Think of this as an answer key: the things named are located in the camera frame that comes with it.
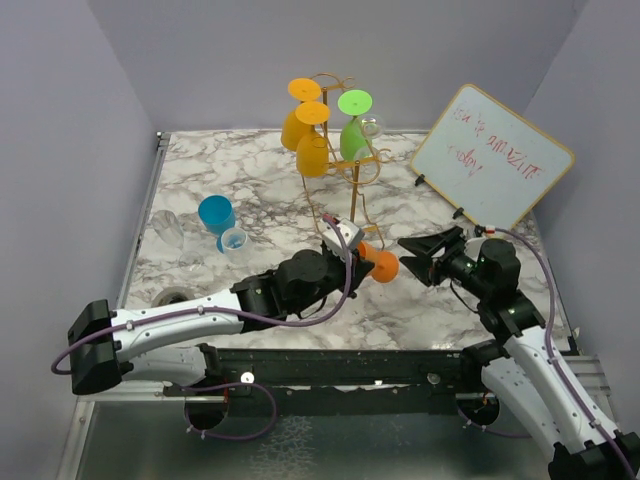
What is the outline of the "orange plastic wine glass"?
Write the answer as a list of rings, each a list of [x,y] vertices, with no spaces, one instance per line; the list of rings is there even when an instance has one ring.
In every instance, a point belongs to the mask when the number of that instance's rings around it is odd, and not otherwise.
[[[378,250],[367,242],[358,245],[358,252],[362,259],[374,265],[369,276],[376,282],[385,284],[395,279],[399,271],[399,261],[392,252]]]

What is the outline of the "blue plastic wine glass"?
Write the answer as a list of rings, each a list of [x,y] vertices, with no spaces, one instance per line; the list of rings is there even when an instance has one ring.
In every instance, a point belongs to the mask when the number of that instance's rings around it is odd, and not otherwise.
[[[206,197],[198,206],[198,216],[205,229],[216,237],[216,247],[223,252],[221,237],[236,224],[231,201],[223,195]]]

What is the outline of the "green plastic wine glass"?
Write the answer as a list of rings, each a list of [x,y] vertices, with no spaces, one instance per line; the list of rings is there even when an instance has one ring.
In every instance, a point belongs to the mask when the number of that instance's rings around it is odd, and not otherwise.
[[[373,98],[371,95],[360,89],[346,91],[338,98],[337,106],[339,110],[351,117],[340,134],[340,154],[343,160],[353,160],[357,151],[366,145],[358,118],[366,114],[372,108],[372,105]]]

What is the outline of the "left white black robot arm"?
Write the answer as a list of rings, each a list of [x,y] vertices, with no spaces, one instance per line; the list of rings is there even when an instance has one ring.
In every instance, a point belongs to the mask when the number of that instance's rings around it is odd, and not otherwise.
[[[107,300],[88,303],[67,333],[66,375],[76,395],[107,391],[127,380],[169,381],[206,395],[221,371],[198,355],[172,368],[159,350],[207,336],[235,335],[281,326],[333,292],[355,295],[373,262],[357,251],[345,262],[327,246],[304,249],[275,269],[249,276],[207,297],[154,309],[113,310]]]

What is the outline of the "clear glass blue tint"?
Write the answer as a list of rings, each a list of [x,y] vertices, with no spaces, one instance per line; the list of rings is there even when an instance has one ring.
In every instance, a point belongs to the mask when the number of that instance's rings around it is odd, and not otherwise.
[[[236,265],[245,265],[249,257],[250,238],[239,227],[227,229],[220,237],[223,253],[227,259]]]

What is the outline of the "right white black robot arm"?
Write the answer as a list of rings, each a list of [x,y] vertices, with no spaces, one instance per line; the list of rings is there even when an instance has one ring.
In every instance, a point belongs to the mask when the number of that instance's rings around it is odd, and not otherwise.
[[[477,238],[460,227],[405,237],[401,263],[425,286],[445,280],[477,298],[490,341],[464,349],[459,367],[469,390],[484,388],[507,407],[548,460],[552,479],[634,479],[639,437],[624,433],[577,379],[544,318],[520,290],[521,263],[503,229],[479,226]]]

